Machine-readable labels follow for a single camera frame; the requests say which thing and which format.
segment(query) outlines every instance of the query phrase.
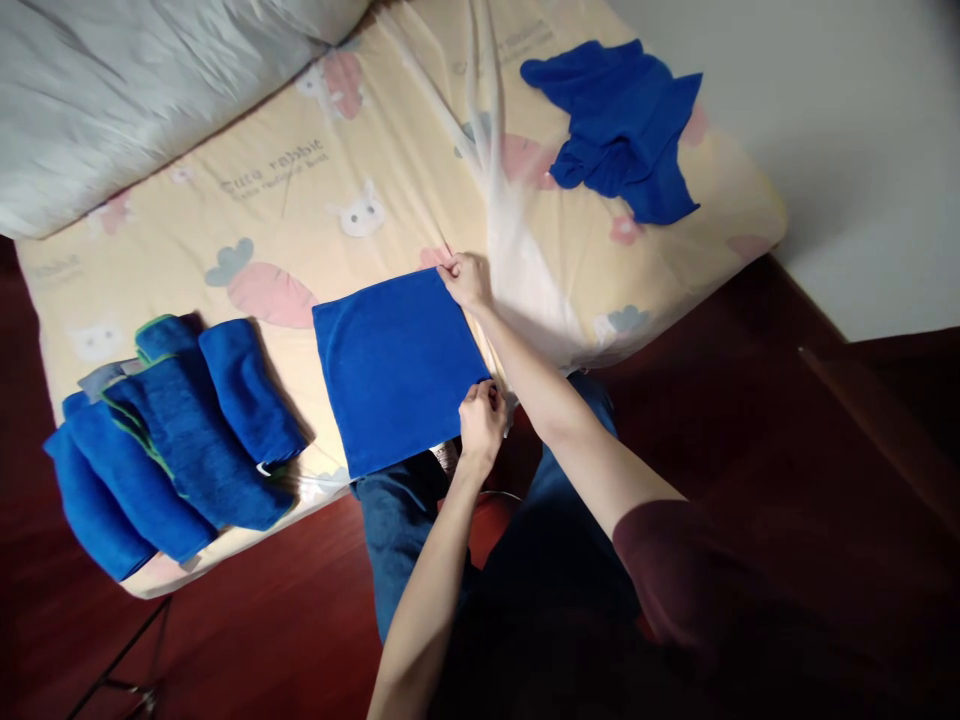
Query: person's right hand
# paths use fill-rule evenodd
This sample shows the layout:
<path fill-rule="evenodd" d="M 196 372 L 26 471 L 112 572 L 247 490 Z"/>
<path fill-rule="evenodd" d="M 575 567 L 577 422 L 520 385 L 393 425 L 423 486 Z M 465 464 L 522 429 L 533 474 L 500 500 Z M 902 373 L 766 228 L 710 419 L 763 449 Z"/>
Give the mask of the person's right hand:
<path fill-rule="evenodd" d="M 506 427 L 507 403 L 493 380 L 471 386 L 460 403 L 461 460 L 479 463 L 484 468 L 481 474 L 485 478 L 493 467 Z"/>
<path fill-rule="evenodd" d="M 457 253 L 438 265 L 437 272 L 450 296 L 464 310 L 475 314 L 478 310 L 493 307 L 490 283 L 480 261 L 473 255 Z"/>

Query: dark red floor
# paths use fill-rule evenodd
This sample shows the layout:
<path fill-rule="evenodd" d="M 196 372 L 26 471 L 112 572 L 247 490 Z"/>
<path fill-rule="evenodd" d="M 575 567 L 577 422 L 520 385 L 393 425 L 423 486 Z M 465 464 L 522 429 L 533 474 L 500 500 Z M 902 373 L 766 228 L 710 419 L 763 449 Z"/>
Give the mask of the dark red floor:
<path fill-rule="evenodd" d="M 53 425 L 36 320 L 3 253 L 0 716 L 55 718 L 158 601 L 127 596 L 70 535 L 40 450 Z M 794 352 L 836 342 L 763 259 L 602 374 L 628 445 L 803 601 L 931 684 L 957 667 L 957 549 Z M 522 493 L 538 452 L 519 419 L 492 484 Z M 477 543 L 508 515 L 509 501 L 484 505 Z M 144 677 L 158 631 L 120 674 Z M 379 650 L 359 508 L 346 499 L 176 593 L 159 717 L 362 717 Z M 128 705 L 102 691 L 81 717 Z"/>

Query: leg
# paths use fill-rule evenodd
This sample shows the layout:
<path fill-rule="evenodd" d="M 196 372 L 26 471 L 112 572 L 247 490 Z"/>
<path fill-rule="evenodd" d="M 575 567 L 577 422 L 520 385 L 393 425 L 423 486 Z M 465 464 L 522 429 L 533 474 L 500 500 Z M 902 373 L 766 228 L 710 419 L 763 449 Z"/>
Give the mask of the leg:
<path fill-rule="evenodd" d="M 569 380 L 616 435 L 603 387 L 582 373 Z M 530 493 L 490 553 L 480 589 L 498 604 L 530 610 L 588 607 L 627 622 L 640 612 L 613 544 L 546 446 Z"/>
<path fill-rule="evenodd" d="M 363 508 L 381 642 L 386 640 L 400 597 L 437 519 L 437 502 L 446 495 L 448 485 L 437 459 L 422 452 L 350 486 Z M 477 572 L 468 553 L 465 587 Z"/>

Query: forearm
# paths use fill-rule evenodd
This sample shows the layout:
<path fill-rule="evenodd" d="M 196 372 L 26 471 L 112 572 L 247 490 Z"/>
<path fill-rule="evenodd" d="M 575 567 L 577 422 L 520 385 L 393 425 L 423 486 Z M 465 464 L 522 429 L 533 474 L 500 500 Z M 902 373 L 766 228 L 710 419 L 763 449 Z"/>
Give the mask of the forearm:
<path fill-rule="evenodd" d="M 473 316 L 493 345 L 510 385 L 537 435 L 548 446 L 564 435 L 583 435 L 590 426 L 602 429 L 596 416 L 573 386 L 535 348 L 489 307 L 473 310 Z"/>
<path fill-rule="evenodd" d="M 368 717 L 423 717 L 440 677 L 460 597 L 485 460 L 463 458 L 397 606 Z"/>
<path fill-rule="evenodd" d="M 684 497 L 611 435 L 560 372 L 489 308 L 474 312 L 540 439 L 608 537 L 630 510 Z"/>

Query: mattress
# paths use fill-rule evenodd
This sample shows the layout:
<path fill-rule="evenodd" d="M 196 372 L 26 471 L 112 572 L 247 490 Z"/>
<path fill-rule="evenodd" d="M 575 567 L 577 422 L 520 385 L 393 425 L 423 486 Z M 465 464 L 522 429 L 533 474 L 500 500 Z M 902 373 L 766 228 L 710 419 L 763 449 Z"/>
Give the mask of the mattress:
<path fill-rule="evenodd" d="M 558 367 L 597 366 L 642 348 L 782 238 L 776 192 L 699 105 L 679 161 L 701 207 L 680 222 L 636 225 L 622 201 L 552 182 L 567 116 L 520 64 L 633 37 L 602 0 L 392 3 L 173 165 L 18 244 L 58 421 L 79 378 L 133 354 L 139 326 L 196 311 L 208 324 L 256 320 L 310 442 L 285 478 L 300 501 L 270 532 L 228 529 L 184 566 L 158 555 L 123 587 L 169 592 L 342 494 L 312 305 L 478 253 L 503 312 Z"/>

